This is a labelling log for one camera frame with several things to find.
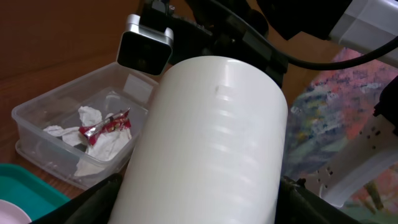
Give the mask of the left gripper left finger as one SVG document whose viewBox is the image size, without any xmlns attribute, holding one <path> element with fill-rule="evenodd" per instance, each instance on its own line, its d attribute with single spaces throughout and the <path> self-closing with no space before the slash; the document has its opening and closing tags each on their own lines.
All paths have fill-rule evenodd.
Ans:
<svg viewBox="0 0 398 224">
<path fill-rule="evenodd" d="M 107 224 L 122 181 L 112 174 L 32 224 Z"/>
</svg>

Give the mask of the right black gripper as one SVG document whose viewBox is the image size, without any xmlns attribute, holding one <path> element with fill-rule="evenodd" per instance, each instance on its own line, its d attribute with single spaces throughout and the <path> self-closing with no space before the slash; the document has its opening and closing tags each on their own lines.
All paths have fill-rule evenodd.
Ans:
<svg viewBox="0 0 398 224">
<path fill-rule="evenodd" d="M 168 1 L 144 1 L 140 23 L 174 33 L 169 64 L 199 56 L 222 56 L 246 62 L 282 86 L 288 61 L 267 41 L 266 18 L 246 1 L 187 1 L 194 20 L 174 13 Z"/>
</svg>

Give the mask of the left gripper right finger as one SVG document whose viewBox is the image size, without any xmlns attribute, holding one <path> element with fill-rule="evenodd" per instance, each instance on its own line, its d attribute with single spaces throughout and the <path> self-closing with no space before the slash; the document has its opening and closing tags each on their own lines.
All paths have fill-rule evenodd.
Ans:
<svg viewBox="0 0 398 224">
<path fill-rule="evenodd" d="M 359 224 L 304 187 L 305 179 L 297 182 L 280 178 L 275 222 L 278 224 Z"/>
</svg>

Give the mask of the white tissue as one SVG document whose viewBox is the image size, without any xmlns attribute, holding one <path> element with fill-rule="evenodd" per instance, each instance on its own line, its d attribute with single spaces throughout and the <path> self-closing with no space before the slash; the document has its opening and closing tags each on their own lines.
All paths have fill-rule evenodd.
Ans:
<svg viewBox="0 0 398 224">
<path fill-rule="evenodd" d="M 78 109 L 81 126 L 93 126 L 100 121 L 114 115 L 108 114 L 102 117 L 99 110 L 89 106 L 82 106 Z M 85 154 L 103 162 L 108 162 L 119 154 L 123 147 L 132 139 L 131 131 L 124 129 L 111 133 L 101 134 L 95 145 L 90 145 L 88 140 L 79 132 L 79 127 L 62 128 L 60 126 L 47 126 L 44 131 L 56 138 L 61 139 L 68 145 L 75 147 Z"/>
</svg>

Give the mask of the red snack wrapper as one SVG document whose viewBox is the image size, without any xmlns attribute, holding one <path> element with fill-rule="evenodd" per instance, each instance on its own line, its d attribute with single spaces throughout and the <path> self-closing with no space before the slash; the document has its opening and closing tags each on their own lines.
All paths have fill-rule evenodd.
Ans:
<svg viewBox="0 0 398 224">
<path fill-rule="evenodd" d="M 131 127 L 128 118 L 130 108 L 120 111 L 93 126 L 79 127 L 79 132 L 88 140 L 90 145 L 95 145 L 101 134 L 122 131 Z"/>
</svg>

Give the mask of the white cup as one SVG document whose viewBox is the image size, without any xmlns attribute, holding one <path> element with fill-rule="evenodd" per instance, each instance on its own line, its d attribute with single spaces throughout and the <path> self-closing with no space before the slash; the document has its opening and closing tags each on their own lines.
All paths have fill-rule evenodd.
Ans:
<svg viewBox="0 0 398 224">
<path fill-rule="evenodd" d="M 273 223 L 287 102 L 264 72 L 196 57 L 163 76 L 110 223 Z"/>
</svg>

